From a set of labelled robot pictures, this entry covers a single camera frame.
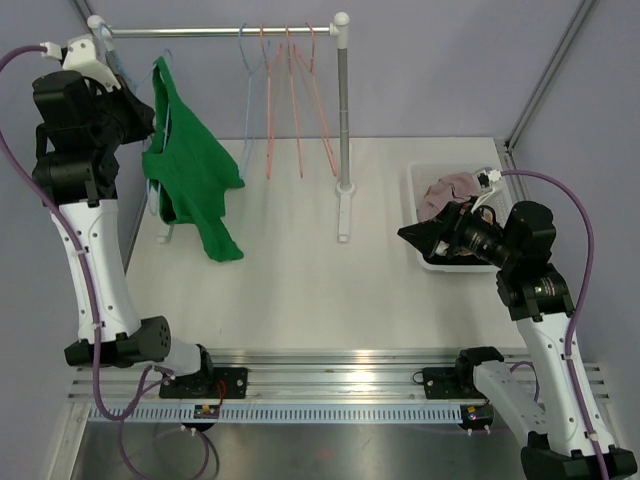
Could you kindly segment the mauve tank top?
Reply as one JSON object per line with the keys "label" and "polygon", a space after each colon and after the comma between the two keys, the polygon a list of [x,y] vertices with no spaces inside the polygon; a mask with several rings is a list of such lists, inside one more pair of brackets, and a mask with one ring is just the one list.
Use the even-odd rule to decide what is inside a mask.
{"label": "mauve tank top", "polygon": [[431,220],[449,202],[464,203],[479,195],[480,188],[471,173],[462,172],[441,177],[427,189],[417,209],[417,219],[419,222]]}

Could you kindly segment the green tank top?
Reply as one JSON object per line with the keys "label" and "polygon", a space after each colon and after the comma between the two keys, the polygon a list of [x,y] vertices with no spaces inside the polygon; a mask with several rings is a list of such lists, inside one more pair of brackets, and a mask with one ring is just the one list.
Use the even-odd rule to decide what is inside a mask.
{"label": "green tank top", "polygon": [[168,225],[195,226],[209,259],[243,259],[223,222],[226,192],[245,186],[236,161],[181,99],[163,57],[155,61],[152,85],[156,132],[142,168],[158,194],[157,214]]}

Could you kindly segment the blue hanger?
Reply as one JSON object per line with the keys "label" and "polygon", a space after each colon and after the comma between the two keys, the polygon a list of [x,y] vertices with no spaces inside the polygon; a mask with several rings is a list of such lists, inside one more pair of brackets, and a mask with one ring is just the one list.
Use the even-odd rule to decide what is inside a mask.
{"label": "blue hanger", "polygon": [[263,74],[265,70],[264,57],[250,58],[246,49],[244,48],[245,34],[248,32],[248,25],[242,23],[238,34],[238,47],[241,55],[243,67],[245,69],[247,83],[246,83],[246,101],[245,101],[245,113],[244,113],[244,130],[243,130],[243,148],[240,157],[239,171],[240,177],[244,179],[247,175],[250,162],[253,157],[256,132],[255,132],[255,87],[260,83],[258,77]]}
{"label": "blue hanger", "polygon": [[[148,142],[148,147],[153,146],[153,137],[156,131],[156,114],[154,109],[140,100],[138,97],[139,87],[148,78],[152,78],[154,71],[156,70],[157,61],[154,61],[152,68],[146,74],[146,76],[139,82],[136,82],[126,71],[119,54],[116,51],[113,41],[113,32],[110,27],[102,20],[99,20],[97,26],[91,27],[94,30],[96,38],[99,40],[100,45],[104,49],[104,57],[106,63],[114,72],[118,82],[126,87],[125,97],[133,101],[134,113],[137,115],[138,120],[142,123],[142,126],[134,127],[134,141]],[[146,177],[143,165],[143,173],[146,178],[146,206],[151,215],[157,216],[161,213],[161,194],[162,184],[159,180],[151,180]]]}

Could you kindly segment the pink hanger of brown top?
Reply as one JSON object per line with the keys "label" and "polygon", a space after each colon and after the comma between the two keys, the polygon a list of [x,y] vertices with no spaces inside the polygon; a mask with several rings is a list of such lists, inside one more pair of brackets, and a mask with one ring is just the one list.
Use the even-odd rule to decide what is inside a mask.
{"label": "pink hanger of brown top", "polygon": [[259,38],[261,52],[263,56],[263,63],[266,73],[266,138],[267,138],[267,151],[266,151],[266,178],[270,180],[273,172],[274,161],[274,143],[275,143],[275,110],[274,110],[274,96],[273,96],[273,67],[271,56],[268,53],[268,41],[266,40],[266,34],[264,26],[261,25],[259,29]]}

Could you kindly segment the pink hanger of white top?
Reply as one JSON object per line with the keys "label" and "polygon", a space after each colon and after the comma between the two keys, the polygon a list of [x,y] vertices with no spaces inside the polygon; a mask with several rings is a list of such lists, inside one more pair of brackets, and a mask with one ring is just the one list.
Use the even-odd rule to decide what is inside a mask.
{"label": "pink hanger of white top", "polygon": [[285,28],[286,47],[287,47],[287,68],[289,72],[289,84],[290,84],[290,92],[291,92],[291,103],[292,103],[292,112],[293,112],[294,129],[295,129],[295,141],[296,141],[297,158],[298,158],[298,171],[299,171],[299,177],[303,179],[304,178],[304,157],[303,157],[301,137],[300,137],[298,102],[297,102],[297,95],[296,95],[296,81],[295,81],[294,65],[293,65],[294,45],[291,40],[291,33],[288,25],[285,25],[284,28]]}

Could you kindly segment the pink hanger of black top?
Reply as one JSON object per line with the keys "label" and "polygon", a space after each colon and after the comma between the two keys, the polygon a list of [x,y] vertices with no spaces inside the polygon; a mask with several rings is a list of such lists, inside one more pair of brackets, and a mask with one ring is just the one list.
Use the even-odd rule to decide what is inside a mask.
{"label": "pink hanger of black top", "polygon": [[312,84],[313,84],[313,89],[314,89],[314,94],[315,94],[315,99],[316,99],[316,107],[317,107],[317,112],[319,115],[319,119],[320,119],[320,125],[322,128],[322,140],[323,140],[323,144],[325,147],[325,151],[327,154],[327,158],[328,158],[328,162],[330,165],[330,170],[331,173],[334,177],[338,176],[338,165],[337,165],[337,160],[336,160],[336,155],[333,151],[333,148],[331,146],[330,143],[330,135],[329,135],[329,128],[328,128],[328,122],[326,119],[326,115],[325,115],[325,110],[324,110],[324,105],[323,105],[323,101],[322,101],[322,97],[320,95],[319,92],[319,86],[318,86],[318,82],[317,82],[317,77],[316,77],[316,69],[315,69],[315,53],[316,53],[316,34],[315,34],[315,30],[313,28],[313,26],[310,23],[306,23],[306,26],[309,28],[310,34],[311,34],[311,56],[310,56],[310,60],[309,60],[309,65],[308,65],[308,70],[309,70],[309,74],[311,75],[311,79],[312,79]]}

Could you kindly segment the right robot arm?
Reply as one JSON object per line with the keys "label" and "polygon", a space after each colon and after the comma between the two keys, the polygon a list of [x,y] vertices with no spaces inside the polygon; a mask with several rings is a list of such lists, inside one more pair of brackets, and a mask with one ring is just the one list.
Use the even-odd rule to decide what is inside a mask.
{"label": "right robot arm", "polygon": [[398,236],[424,257],[473,254],[497,267],[498,295],[531,357],[542,400],[511,375],[493,347],[460,352],[454,384],[466,396],[482,394],[518,440],[528,479],[628,479],[638,471],[633,452],[617,446],[589,384],[569,327],[577,315],[564,278],[550,261],[553,214],[521,201],[504,225],[479,210],[451,202],[429,221],[402,227]]}

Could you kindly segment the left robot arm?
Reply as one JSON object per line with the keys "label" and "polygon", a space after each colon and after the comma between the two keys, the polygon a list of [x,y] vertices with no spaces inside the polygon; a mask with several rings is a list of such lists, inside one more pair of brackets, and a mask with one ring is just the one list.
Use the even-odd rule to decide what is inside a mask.
{"label": "left robot arm", "polygon": [[154,112],[126,87],[77,71],[32,84],[43,119],[36,129],[32,178],[63,240],[79,312],[77,340],[65,348],[72,367],[154,364],[171,373],[163,398],[203,398],[216,385],[206,349],[172,337],[163,316],[136,311],[120,259],[116,150],[154,131]]}

